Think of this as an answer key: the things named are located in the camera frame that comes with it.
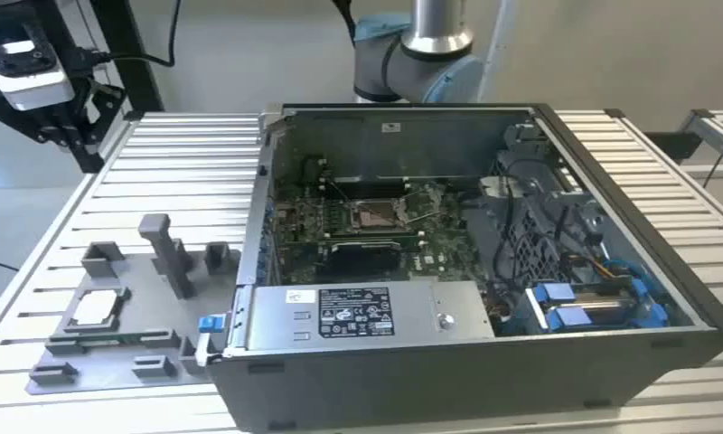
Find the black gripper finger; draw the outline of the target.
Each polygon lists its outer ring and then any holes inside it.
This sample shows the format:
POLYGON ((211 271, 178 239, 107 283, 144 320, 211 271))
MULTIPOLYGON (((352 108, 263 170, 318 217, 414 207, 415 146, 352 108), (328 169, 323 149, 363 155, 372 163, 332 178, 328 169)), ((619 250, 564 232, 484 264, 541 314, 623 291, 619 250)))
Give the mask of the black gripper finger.
POLYGON ((66 131, 68 116, 63 103, 20 111, 10 106, 0 91, 0 123, 36 143, 52 142, 62 147, 72 144, 66 131))
POLYGON ((124 91, 116 86, 86 82, 70 105, 71 130, 68 151, 84 174, 103 167, 98 146, 120 111, 124 91))

